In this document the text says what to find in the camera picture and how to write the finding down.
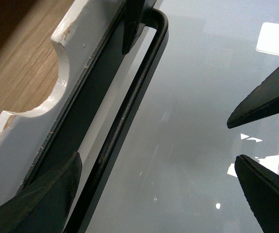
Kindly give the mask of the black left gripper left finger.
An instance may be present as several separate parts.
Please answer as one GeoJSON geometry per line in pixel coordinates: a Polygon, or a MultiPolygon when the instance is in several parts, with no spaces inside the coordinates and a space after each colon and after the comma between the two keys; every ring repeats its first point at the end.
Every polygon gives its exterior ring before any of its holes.
{"type": "Polygon", "coordinates": [[[0,206],[0,233],[60,233],[76,196],[82,161],[75,152],[0,206]]]}

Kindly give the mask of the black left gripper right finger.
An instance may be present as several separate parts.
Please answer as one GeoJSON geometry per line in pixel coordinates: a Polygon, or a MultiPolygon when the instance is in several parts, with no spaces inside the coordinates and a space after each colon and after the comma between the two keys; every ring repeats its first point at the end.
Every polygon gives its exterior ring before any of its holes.
{"type": "Polygon", "coordinates": [[[246,155],[235,160],[244,196],[264,233],[279,233],[279,175],[246,155]]]}

